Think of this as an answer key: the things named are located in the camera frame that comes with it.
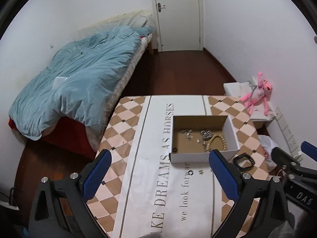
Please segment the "door frame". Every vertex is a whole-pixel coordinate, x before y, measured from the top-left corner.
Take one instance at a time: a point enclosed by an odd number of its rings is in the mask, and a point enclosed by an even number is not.
[[[203,0],[198,0],[198,4],[199,4],[199,50],[202,51],[203,50],[203,41],[204,41],[204,37],[203,37],[203,16],[204,16],[204,4],[203,4]],[[152,8],[153,8],[153,18],[155,21],[155,25],[156,25],[156,40],[157,40],[157,45],[158,45],[158,51],[161,52],[162,51],[162,43],[161,43],[161,30],[160,30],[160,26],[159,26],[159,12],[157,9],[157,1],[156,0],[152,0]]]

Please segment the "pink panther plush toy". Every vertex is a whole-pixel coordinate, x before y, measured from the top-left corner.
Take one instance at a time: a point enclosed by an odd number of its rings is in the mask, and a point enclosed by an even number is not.
[[[264,100],[264,115],[268,115],[267,96],[272,91],[272,85],[266,79],[261,80],[262,74],[262,72],[258,73],[258,86],[255,91],[250,92],[241,98],[241,101],[248,109],[250,115],[253,113],[254,104],[260,101],[262,98]]]

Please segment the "light blue duvet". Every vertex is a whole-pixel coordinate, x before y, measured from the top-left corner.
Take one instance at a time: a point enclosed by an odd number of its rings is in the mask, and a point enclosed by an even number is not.
[[[65,45],[12,104],[9,116],[18,130],[38,140],[43,130],[67,116],[90,127],[97,137],[102,135],[105,104],[125,74],[140,35],[152,31],[118,27]],[[68,78],[52,90],[58,76]]]

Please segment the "red bed sheet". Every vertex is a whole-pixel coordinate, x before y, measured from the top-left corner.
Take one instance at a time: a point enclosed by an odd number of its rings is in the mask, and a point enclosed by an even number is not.
[[[9,121],[9,126],[12,129],[17,129],[12,119]],[[68,117],[62,117],[53,132],[41,139],[92,160],[95,159],[96,153],[89,144],[85,126]]]

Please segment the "cardboard box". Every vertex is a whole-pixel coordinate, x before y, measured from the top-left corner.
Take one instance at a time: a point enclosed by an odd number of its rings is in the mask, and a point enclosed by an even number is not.
[[[186,138],[186,133],[181,130],[192,129],[191,140]],[[204,152],[201,130],[211,130],[213,134],[221,134],[226,140],[227,150],[223,151],[222,141],[216,138],[210,150],[218,149],[221,154],[230,160],[240,150],[238,138],[234,130],[231,116],[212,115],[212,116],[174,116],[172,118],[172,132],[170,148],[171,163],[208,163],[209,152]]]

